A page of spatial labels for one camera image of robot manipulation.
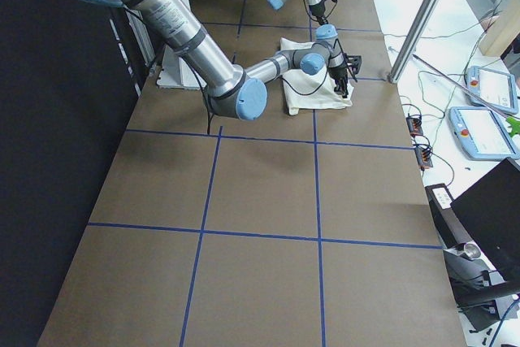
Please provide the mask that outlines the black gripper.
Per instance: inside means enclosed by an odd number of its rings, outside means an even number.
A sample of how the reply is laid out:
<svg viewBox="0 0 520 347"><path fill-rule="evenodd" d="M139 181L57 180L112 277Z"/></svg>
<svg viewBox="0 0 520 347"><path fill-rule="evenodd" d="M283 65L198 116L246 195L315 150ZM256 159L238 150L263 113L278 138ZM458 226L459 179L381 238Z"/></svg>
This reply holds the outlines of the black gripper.
<svg viewBox="0 0 520 347"><path fill-rule="evenodd" d="M340 65L337 67L329 68L329 76L335 82L334 91L336 93L342 93L343 98L349 96L349 78L348 78L348 67L346 65Z"/></svg>
<svg viewBox="0 0 520 347"><path fill-rule="evenodd" d="M328 18L325 15L326 7L324 5L324 1L320 1L314 5L310 5L310 13L316 19L316 22L323 26L328 24Z"/></svg>

